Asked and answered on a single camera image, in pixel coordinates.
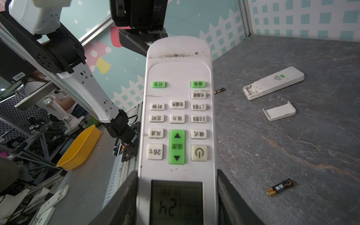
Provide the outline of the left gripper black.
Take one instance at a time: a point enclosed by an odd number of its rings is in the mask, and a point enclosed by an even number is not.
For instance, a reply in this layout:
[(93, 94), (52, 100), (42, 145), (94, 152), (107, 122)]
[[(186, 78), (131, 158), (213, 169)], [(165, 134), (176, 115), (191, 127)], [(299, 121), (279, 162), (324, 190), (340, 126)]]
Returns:
[(149, 43), (158, 39), (157, 34), (164, 31), (167, 11), (166, 0), (110, 0), (112, 20), (117, 27), (129, 27), (135, 35), (127, 30), (118, 30), (122, 47), (144, 57), (147, 56)]

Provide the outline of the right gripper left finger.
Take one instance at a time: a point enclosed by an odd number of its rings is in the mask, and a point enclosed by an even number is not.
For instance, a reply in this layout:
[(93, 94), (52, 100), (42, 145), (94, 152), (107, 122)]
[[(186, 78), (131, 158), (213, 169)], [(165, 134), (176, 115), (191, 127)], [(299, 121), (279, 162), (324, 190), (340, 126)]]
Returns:
[(91, 225), (134, 225), (136, 223), (136, 200), (138, 171), (132, 171), (108, 204), (90, 222)]

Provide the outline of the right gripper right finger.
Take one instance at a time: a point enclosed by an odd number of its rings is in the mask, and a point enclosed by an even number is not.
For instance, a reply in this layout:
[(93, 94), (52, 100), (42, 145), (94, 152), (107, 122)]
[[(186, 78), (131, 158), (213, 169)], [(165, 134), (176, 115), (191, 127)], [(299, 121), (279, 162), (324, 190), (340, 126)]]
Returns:
[(220, 225), (264, 225), (220, 169), (217, 171), (217, 185)]

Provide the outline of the small dark battery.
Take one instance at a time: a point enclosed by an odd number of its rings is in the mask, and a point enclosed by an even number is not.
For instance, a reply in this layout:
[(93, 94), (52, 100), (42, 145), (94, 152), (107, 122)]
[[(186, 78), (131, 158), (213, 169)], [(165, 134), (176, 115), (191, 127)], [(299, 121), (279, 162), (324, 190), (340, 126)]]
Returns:
[(218, 94), (218, 93), (224, 92), (225, 90), (226, 90), (225, 88), (221, 88), (221, 89), (219, 89), (219, 90), (214, 91), (214, 94)]
[(266, 193), (272, 197), (274, 195), (276, 195), (277, 193), (291, 187), (293, 185), (293, 182), (291, 179), (286, 179), (282, 182), (280, 182), (279, 184), (276, 184), (275, 186), (270, 187), (269, 189), (266, 190)]

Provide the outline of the white remote control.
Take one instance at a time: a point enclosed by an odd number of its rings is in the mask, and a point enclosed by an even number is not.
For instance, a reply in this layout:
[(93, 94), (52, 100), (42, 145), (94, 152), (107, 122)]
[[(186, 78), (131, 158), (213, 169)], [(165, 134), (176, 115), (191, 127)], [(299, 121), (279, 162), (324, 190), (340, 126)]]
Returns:
[(136, 223), (216, 225), (212, 56), (197, 37), (166, 37), (146, 57)]
[(253, 100), (302, 82), (305, 74), (295, 67), (288, 67), (243, 87), (248, 100)]

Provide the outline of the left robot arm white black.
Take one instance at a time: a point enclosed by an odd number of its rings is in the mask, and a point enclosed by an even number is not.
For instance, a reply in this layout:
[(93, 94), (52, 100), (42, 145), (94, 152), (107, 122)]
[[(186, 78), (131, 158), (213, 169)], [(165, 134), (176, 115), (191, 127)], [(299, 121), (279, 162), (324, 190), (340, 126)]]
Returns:
[[(79, 40), (60, 22), (70, 1), (6, 1), (1, 24), (50, 73), (57, 74), (94, 110), (108, 133), (125, 144), (139, 134), (128, 125), (127, 114), (114, 106), (86, 64)], [(167, 1), (110, 1), (111, 17), (120, 27), (124, 46), (146, 55), (149, 43), (167, 36)]]

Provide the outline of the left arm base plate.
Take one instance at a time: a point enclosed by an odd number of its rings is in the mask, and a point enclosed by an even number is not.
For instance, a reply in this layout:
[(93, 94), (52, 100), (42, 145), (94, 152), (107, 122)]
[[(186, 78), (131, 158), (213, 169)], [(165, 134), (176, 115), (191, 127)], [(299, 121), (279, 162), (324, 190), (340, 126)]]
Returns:
[(132, 158), (136, 157), (139, 149), (139, 136), (141, 123), (138, 121), (131, 124), (131, 128), (136, 132), (137, 136), (134, 142), (131, 144), (125, 144), (119, 138), (115, 140), (115, 145), (113, 147), (113, 155), (115, 157), (121, 157), (122, 162), (130, 161)]

